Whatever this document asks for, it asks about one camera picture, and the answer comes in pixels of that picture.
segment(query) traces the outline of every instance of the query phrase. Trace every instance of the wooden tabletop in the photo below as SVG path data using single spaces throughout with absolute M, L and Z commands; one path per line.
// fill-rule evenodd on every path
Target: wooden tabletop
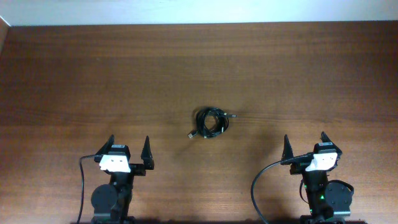
M 325 131 L 343 151 L 329 179 L 355 187 L 350 220 L 398 219 L 398 22 L 11 27 L 0 59 L 1 223 L 71 223 L 78 159 L 109 138 L 155 170 L 136 177 L 129 214 L 162 221 L 258 215 L 254 176 L 313 150 Z M 215 139 L 189 139 L 192 113 L 239 117 Z M 92 191 L 109 182 L 85 161 Z M 288 166 L 257 183 L 270 219 L 309 214 Z

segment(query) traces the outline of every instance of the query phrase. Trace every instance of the black cable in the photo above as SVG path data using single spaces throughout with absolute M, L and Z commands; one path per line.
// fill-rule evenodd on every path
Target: black cable
M 251 189 L 250 189 L 251 201 L 253 202 L 253 205 L 254 205 L 254 208 L 255 208 L 256 211 L 257 211 L 257 214 L 259 214 L 261 220 L 262 220 L 265 224 L 269 224 L 269 222 L 266 220 L 266 218 L 264 218 L 264 216 L 263 216 L 262 213 L 260 212 L 259 207 L 257 206 L 256 200 L 254 199 L 254 186 L 255 186 L 255 184 L 256 184 L 256 182 L 257 182 L 257 179 L 258 179 L 258 178 L 261 176 L 261 174 L 263 174 L 267 169 L 269 169 L 269 168 L 271 168 L 271 167 L 273 167 L 273 166 L 276 166 L 276 165 L 278 165 L 278 164 L 280 164 L 280 163 L 289 163 L 289 162 L 295 161 L 296 159 L 301 159 L 301 158 L 304 158 L 304 157 L 311 157 L 311 156 L 312 156 L 312 155 L 310 155 L 310 154 L 304 154 L 304 155 L 296 156 L 296 157 L 293 157 L 293 158 L 290 158 L 290 159 L 285 159 L 285 160 L 282 160 L 282 161 L 274 162 L 273 164 L 268 165 L 268 166 L 266 166 L 264 169 L 262 169 L 262 170 L 257 174 L 257 176 L 254 178 L 254 180 L 253 180 L 253 182 L 252 182 L 252 184 L 251 184 Z
M 206 117 L 212 116 L 216 119 L 216 125 L 211 129 L 206 127 Z M 193 130 L 190 134 L 188 134 L 189 138 L 200 134 L 204 138 L 214 138 L 218 135 L 225 132 L 229 126 L 228 118 L 235 118 L 237 117 L 235 114 L 227 114 L 223 110 L 214 107 L 207 107 L 196 114 L 196 125 L 197 129 Z
M 308 203 L 306 200 L 304 200 L 304 197 L 303 197 L 303 193 L 302 193 L 302 190 L 303 190 L 303 184 L 304 184 L 304 180 L 301 180 L 301 184 L 300 184 L 300 197 L 301 197 L 301 199 L 305 202 L 305 203 Z
M 83 159 L 89 159 L 92 157 L 95 157 L 95 155 L 83 156 L 79 159 L 79 166 L 80 166 L 80 172 L 81 172 L 81 201 L 80 201 L 79 217 L 77 218 L 76 224 L 80 223 L 81 213 L 83 211 L 83 201 L 85 199 L 85 175 L 83 173 L 83 165 L 81 164 L 81 161 Z
M 282 161 L 278 161 L 278 162 L 274 162 L 271 165 L 268 165 L 266 168 L 262 169 L 257 176 L 254 178 L 253 183 L 251 184 L 251 190 L 250 190 L 250 194 L 251 194 L 251 201 L 253 202 L 254 208 L 256 209 L 257 213 L 259 214 L 261 220 L 265 223 L 265 224 L 269 224 L 268 221 L 266 220 L 266 218 L 264 218 L 264 216 L 262 216 L 259 207 L 257 206 L 256 200 L 254 199 L 254 185 L 257 182 L 257 179 L 261 176 L 262 173 L 264 173 L 267 169 L 279 165 Z

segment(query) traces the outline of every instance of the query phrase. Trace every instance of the white label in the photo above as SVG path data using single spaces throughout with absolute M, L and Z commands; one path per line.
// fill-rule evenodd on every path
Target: white label
M 324 142 L 324 143 L 318 143 L 320 146 L 332 146 L 333 143 L 331 142 Z
M 125 145 L 112 145 L 112 147 L 125 147 Z
M 131 172 L 126 156 L 103 155 L 99 167 L 110 172 Z
M 336 164 L 337 153 L 314 154 L 311 164 L 305 168 L 305 171 L 328 170 Z

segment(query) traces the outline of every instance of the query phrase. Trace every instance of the cable plug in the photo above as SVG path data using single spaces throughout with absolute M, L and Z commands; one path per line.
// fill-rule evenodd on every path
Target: cable plug
M 222 116 L 225 118 L 236 118 L 237 117 L 236 114 L 228 114 L 228 113 L 224 113 Z
M 198 131 L 197 130 L 193 130 L 193 131 L 191 131 L 191 133 L 188 134 L 188 138 L 191 139 L 191 138 L 195 137 L 197 134 L 198 134 Z

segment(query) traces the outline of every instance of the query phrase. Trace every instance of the wood grain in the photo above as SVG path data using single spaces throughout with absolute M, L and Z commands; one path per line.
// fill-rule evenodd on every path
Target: wood grain
M 0 57 L 2 46 L 4 44 L 4 41 L 6 40 L 8 28 L 9 27 L 6 22 L 0 17 Z
M 75 222 L 78 158 L 115 134 L 132 161 L 146 135 L 155 170 L 135 179 L 130 214 L 193 221 L 257 219 L 259 170 L 321 131 L 344 154 L 330 179 L 355 188 L 352 220 L 398 219 L 398 22 L 11 27 L 0 60 L 2 223 Z M 239 115 L 195 138 L 192 111 Z M 84 163 L 83 221 L 109 176 Z M 269 218 L 308 214 L 288 167 L 256 187 Z

